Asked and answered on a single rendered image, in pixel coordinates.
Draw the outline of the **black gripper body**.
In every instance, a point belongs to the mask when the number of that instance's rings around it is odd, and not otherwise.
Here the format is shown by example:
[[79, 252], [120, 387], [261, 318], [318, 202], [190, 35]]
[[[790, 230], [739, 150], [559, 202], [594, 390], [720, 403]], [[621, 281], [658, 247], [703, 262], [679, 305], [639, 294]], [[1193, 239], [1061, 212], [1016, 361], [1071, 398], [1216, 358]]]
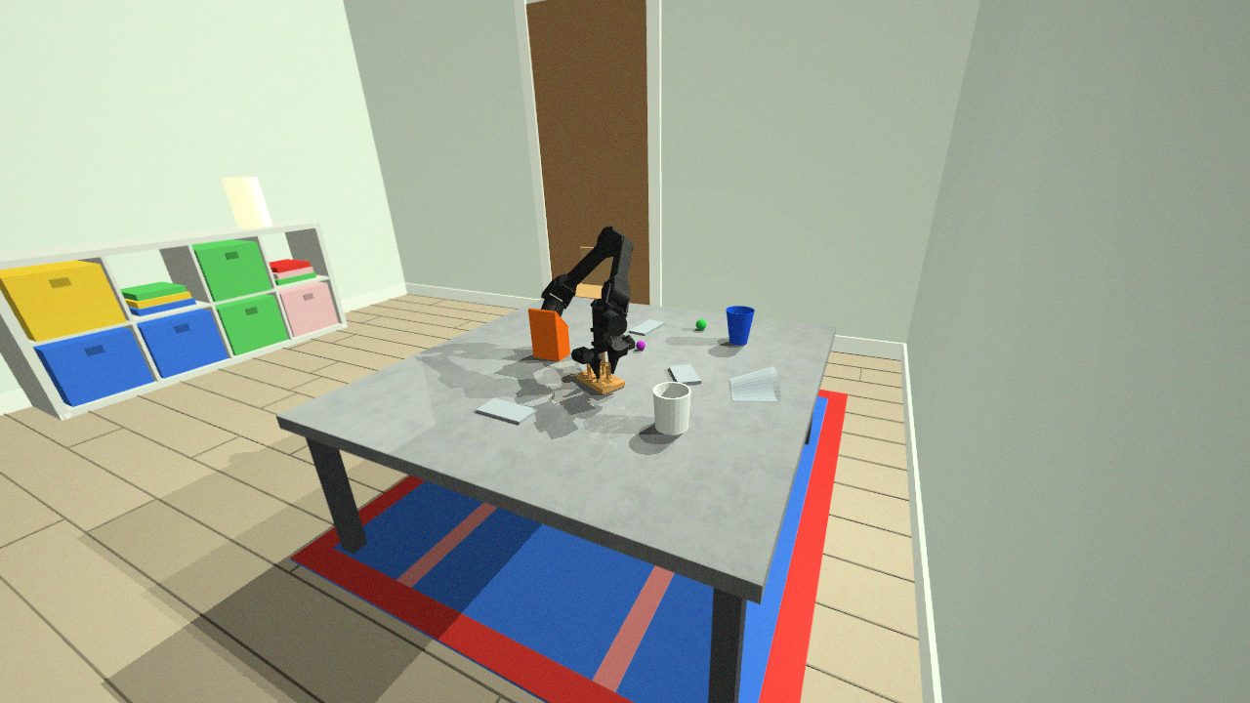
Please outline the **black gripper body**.
[[594, 334], [594, 340], [591, 341], [591, 346], [594, 348], [588, 349], [585, 346], [581, 346], [579, 349], [574, 349], [574, 352], [571, 353], [572, 359], [578, 363], [586, 364], [598, 360], [599, 354], [602, 354], [602, 352], [600, 352], [600, 343], [602, 341], [602, 336], [605, 334], [608, 334], [608, 336], [611, 336], [610, 333], [605, 331], [605, 329], [602, 328], [592, 326], [591, 331]]

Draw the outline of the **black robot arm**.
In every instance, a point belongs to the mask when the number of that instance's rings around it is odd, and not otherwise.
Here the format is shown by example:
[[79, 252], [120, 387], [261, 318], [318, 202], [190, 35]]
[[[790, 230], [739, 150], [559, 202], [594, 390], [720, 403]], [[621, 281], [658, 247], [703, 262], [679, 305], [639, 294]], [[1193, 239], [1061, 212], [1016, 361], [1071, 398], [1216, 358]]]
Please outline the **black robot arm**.
[[632, 249], [634, 244], [616, 228], [602, 228], [598, 236], [598, 246], [571, 271], [555, 276], [541, 295], [545, 299], [541, 309], [558, 311], [558, 315], [562, 316], [562, 309], [566, 309], [575, 296], [576, 288], [584, 276], [596, 269], [605, 258], [612, 256], [610, 279], [604, 283], [602, 294], [600, 294], [602, 298], [591, 303], [592, 326], [602, 328], [611, 335], [602, 336], [600, 352], [608, 352], [612, 359], [628, 355], [628, 349], [632, 346], [630, 335], [621, 336], [628, 330], [626, 316], [631, 296], [628, 271]]

